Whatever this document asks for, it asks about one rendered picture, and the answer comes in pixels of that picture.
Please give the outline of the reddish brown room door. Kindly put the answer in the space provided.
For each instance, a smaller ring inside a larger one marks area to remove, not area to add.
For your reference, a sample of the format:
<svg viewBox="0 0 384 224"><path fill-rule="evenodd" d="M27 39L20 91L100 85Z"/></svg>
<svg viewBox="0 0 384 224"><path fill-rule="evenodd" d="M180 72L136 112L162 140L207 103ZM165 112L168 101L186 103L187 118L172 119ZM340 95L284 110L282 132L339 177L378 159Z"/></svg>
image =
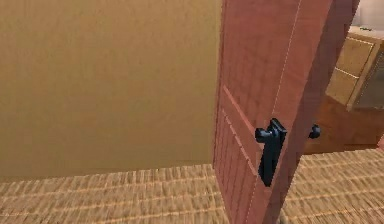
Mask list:
<svg viewBox="0 0 384 224"><path fill-rule="evenodd" d="M223 0L212 166L230 224L276 224L360 0ZM270 187L258 174L276 118Z"/></svg>

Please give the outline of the light wooden drawer cabinet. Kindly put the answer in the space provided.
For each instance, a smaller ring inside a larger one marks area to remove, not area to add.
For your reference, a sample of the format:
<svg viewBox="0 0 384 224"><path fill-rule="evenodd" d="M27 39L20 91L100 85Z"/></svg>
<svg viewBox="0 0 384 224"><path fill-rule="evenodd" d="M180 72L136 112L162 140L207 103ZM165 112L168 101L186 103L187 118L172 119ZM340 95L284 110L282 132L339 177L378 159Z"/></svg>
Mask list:
<svg viewBox="0 0 384 224"><path fill-rule="evenodd" d="M384 110L384 30L350 27L326 94L348 110Z"/></svg>

